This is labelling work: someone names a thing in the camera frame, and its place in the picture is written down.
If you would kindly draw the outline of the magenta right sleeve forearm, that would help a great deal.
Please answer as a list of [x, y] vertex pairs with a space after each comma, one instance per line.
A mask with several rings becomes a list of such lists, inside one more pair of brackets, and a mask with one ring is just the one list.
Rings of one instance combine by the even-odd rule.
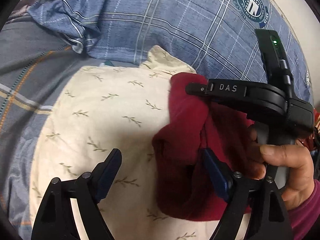
[[293, 239], [319, 239], [319, 181], [311, 196], [299, 207], [289, 211]]

